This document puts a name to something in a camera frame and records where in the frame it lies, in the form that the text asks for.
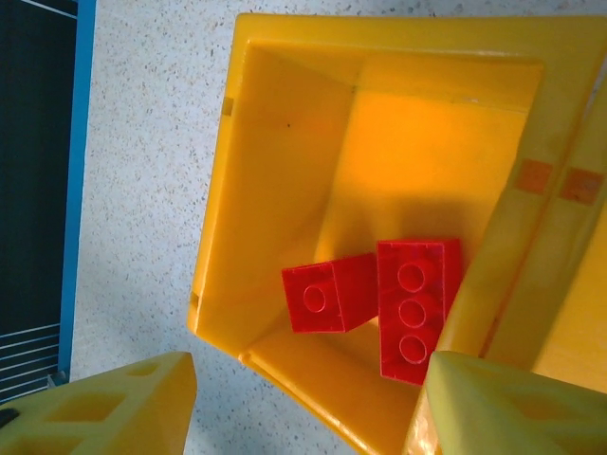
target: speckled floor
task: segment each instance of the speckled floor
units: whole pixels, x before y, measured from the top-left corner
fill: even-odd
[[[605,14],[607,1],[98,0],[73,378],[190,351],[199,390],[186,453],[351,453],[185,327],[232,28],[243,11]]]

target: blue metal frame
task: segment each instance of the blue metal frame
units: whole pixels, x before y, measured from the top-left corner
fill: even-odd
[[[76,276],[80,219],[83,203],[84,152],[88,124],[93,43],[95,34],[96,0],[78,2],[76,25],[76,61],[74,64],[74,91],[67,174],[67,211],[65,215],[64,276],[59,332],[59,371],[69,378],[74,335],[74,306],[76,305]]]

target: yellow plastic piece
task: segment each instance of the yellow plastic piece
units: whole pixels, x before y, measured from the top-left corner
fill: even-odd
[[[606,118],[604,83],[547,200],[517,281],[508,290],[511,303],[502,304],[498,314],[490,313],[496,310],[488,304],[471,305],[468,292],[476,294],[478,287],[470,287],[469,271],[438,349],[481,355],[607,392],[607,282],[602,278],[607,262]],[[480,328],[490,337],[474,332]],[[422,392],[403,453],[433,453],[437,444]]]
[[[459,237],[459,306],[487,305],[469,327],[480,349],[577,132],[606,24],[239,16],[190,329],[356,449],[398,452],[420,389],[379,377],[377,323],[292,334],[280,271],[380,239]]]
[[[180,455],[195,397],[192,356],[159,355],[0,406],[0,453]]]
[[[606,394],[448,352],[426,387],[445,455],[607,453]]]

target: yellow plastic bin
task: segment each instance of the yellow plastic bin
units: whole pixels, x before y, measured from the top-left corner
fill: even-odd
[[[281,269],[380,239],[459,237],[474,273],[452,312],[486,304],[489,318],[451,325],[478,355],[501,335],[491,318],[579,130],[606,25],[239,16],[190,329],[356,449],[399,452],[420,388],[379,376],[376,321],[293,334]]]

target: red duplo brick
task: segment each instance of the red duplo brick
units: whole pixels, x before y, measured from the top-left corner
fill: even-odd
[[[293,332],[343,333],[377,316],[375,253],[283,270]]]
[[[377,244],[381,375],[421,385],[462,281],[457,239]]]

